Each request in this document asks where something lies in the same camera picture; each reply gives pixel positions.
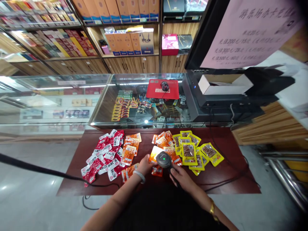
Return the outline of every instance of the tiled floor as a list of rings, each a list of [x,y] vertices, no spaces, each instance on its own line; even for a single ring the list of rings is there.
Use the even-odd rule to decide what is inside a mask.
[[[78,143],[0,144],[0,153],[65,172]],[[262,194],[210,195],[242,231],[293,230],[299,210],[270,167],[252,147],[241,147]],[[61,178],[0,164],[1,230],[79,230],[94,213],[81,197],[56,197]],[[86,204],[101,206],[109,196],[92,196]]]

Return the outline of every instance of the computer mouse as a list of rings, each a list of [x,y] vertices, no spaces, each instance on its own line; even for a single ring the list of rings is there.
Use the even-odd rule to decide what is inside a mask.
[[[169,90],[169,85],[166,82],[161,82],[161,88],[163,91],[168,91]]]

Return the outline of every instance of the woman's left hand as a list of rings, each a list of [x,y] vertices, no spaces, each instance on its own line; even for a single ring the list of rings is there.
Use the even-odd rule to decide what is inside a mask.
[[[149,163],[149,157],[149,154],[145,155],[145,157],[143,157],[143,159],[140,161],[137,168],[137,171],[142,173],[144,176],[151,171],[153,166],[157,165],[157,163]]]

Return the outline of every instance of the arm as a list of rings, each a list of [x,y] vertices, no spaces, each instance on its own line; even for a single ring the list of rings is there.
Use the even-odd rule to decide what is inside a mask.
[[[195,182],[193,182],[193,180],[189,177],[184,169],[178,165],[173,165],[173,167],[176,170],[171,169],[171,173],[179,181],[181,187],[192,196],[192,198],[202,209],[210,212],[212,203],[206,192],[204,192],[198,185],[195,184]],[[214,215],[216,215],[219,221],[223,223],[228,229],[231,231],[238,231],[237,227],[223,214],[222,211],[220,211],[216,205],[214,207]]]
[[[147,154],[138,166],[138,171],[144,176],[151,170],[154,164],[149,164],[149,154]],[[141,178],[133,174],[128,181],[97,210],[94,215],[81,228],[81,231],[103,231],[109,230],[132,195],[134,189],[141,183]]]

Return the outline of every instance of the gold bracelet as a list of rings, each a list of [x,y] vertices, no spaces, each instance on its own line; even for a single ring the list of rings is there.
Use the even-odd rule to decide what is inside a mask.
[[[210,209],[210,214],[212,214],[212,216],[213,216],[213,218],[214,218],[214,220],[215,220],[215,221],[219,222],[218,217],[217,217],[216,215],[214,215],[215,203],[214,203],[214,201],[213,201],[213,199],[212,199],[212,198],[210,198],[210,200],[211,200],[211,209]]]

